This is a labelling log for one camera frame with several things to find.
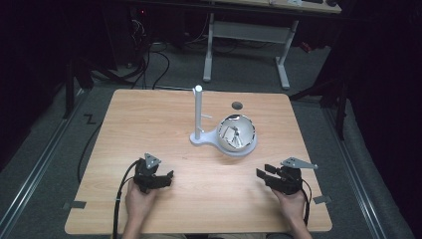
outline table leg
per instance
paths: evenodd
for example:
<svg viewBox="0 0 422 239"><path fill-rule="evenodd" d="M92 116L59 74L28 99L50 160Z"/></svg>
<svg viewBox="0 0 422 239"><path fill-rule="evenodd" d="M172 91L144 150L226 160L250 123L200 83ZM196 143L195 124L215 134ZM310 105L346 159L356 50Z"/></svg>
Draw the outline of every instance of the table leg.
<svg viewBox="0 0 422 239"><path fill-rule="evenodd" d="M211 81L211 70L212 70L212 40L214 35L214 13L210 13L210 23L208 27L208 49L207 56L205 57L204 66L204 82Z"/></svg>
<svg viewBox="0 0 422 239"><path fill-rule="evenodd" d="M286 60L286 57L288 55L289 48L292 45L293 38L295 37L295 33L296 33L296 29L298 28L298 24L299 24L298 20L293 22L292 27L291 27L291 29L288 33L287 39L286 39L286 43L285 43L285 47L284 47L283 52L282 52L282 56L276 58L277 69L279 70L280 81L282 82L282 88L284 90L288 90L290 88L289 79L288 79L288 76L286 74L286 69L285 69L285 60Z"/></svg>

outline white base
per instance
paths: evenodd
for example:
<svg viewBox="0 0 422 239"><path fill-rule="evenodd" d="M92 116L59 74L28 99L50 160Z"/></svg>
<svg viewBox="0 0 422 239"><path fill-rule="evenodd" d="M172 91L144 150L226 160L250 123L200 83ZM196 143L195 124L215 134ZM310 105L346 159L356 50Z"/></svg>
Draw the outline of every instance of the white base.
<svg viewBox="0 0 422 239"><path fill-rule="evenodd" d="M190 134L190 141L195 146L200 146L200 145L203 145L203 144L214 145L215 147L220 149L220 151L224 152L225 154L227 154L229 156L235 156L235 157L241 157L241 156L248 155L249 153L251 153L255 149L255 146L257 145L257 136L255 135L254 141L252 141L252 144L249 145L247 148L243 149L242 151L229 151L229 150L227 150L226 148L224 148L223 146L220 145L220 143L218 142L217 136L218 136L217 135L217 128L214 128L214 130L211 130L211 131L208 131L208 132L201 132L199 139L196 139L195 138L195 132L192 132Z"/></svg>

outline black cable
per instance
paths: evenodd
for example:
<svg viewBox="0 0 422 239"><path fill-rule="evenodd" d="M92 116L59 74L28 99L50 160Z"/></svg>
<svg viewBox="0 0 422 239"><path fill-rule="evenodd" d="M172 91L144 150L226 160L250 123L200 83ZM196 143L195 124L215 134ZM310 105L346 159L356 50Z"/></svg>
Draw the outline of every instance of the black cable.
<svg viewBox="0 0 422 239"><path fill-rule="evenodd" d="M308 186L308 188L310 189L310 197L307 196L307 194L305 193L304 189L302 188L301 191L304 194L305 197L305 201L306 201L306 205L305 205L305 217L304 217L304 221L305 221L305 225L308 226L308 220L310 219L310 207L311 207L311 199L313 198L313 192L311 191L311 187L310 185L302 179L302 181Z"/></svg>
<svg viewBox="0 0 422 239"><path fill-rule="evenodd" d="M81 178L81 164L82 164L82 160L84 159L85 153L87 152L88 146L90 145L91 140L93 140L94 135L96 135L96 132L99 131L100 127L103 125L103 122L101 122L96 130L94 130L94 132L91 134L90 139L88 139L87 144L85 144L84 150L81 154L79 163L78 163L78 183L81 184L82 178Z"/></svg>
<svg viewBox="0 0 422 239"><path fill-rule="evenodd" d="M142 76L145 76L145 72L146 72L146 68L147 68L147 66L146 66L146 63L145 63L145 60L142 58L142 65L143 65L143 68L142 68L142 72L139 74L139 76L136 78L136 80L133 82L133 84L132 84L132 86L131 86L131 89L133 89L135 86L136 86L136 84L137 84L137 82L139 81L139 79L142 77Z"/></svg>
<svg viewBox="0 0 422 239"><path fill-rule="evenodd" d="M117 225L118 225L118 210L120 206L120 198L121 198L121 190L124 187L124 184L128 182L126 180L127 175L130 173L131 169L139 163L139 160L135 161L126 171L124 174L123 179L121 180L120 187L118 188L117 196L115 198L115 205L114 205L114 218L112 223L112 239L117 239Z"/></svg>
<svg viewBox="0 0 422 239"><path fill-rule="evenodd" d="M157 80L155 80L154 84L152 85L152 89L153 90L155 90L155 86L157 85L158 81L161 80L161 78L167 73L168 68L170 68L170 60L164 54L162 54L162 53L156 52L156 54L161 55L163 58L165 58L167 60L167 68L161 74L161 76L159 76L159 78Z"/></svg>

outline wooden table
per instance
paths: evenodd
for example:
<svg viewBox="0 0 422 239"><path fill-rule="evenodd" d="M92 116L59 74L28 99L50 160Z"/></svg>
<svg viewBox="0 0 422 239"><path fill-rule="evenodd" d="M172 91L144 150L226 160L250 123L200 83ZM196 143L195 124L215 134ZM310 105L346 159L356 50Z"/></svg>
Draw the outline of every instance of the wooden table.
<svg viewBox="0 0 422 239"><path fill-rule="evenodd" d="M244 107L233 110L233 102ZM111 233L120 181L128 167L146 152L162 160L157 175L174 170L174 178L170 187L160 189L142 232L287 231L278 200L256 176L256 168L264 169L265 163L280 167L280 162L290 156L310 161L289 98L281 94L204 92L202 113L213 117L203 119L205 131L231 114L250 118L258 138L255 150L237 158L212 145L192 145L192 92L117 90L75 198L85 201L86 207L71 210L66 231ZM313 196L321 195L313 170L303 169L303 179L310 184ZM123 200L120 233L126 216ZM309 229L330 228L325 205L312 202Z"/></svg>

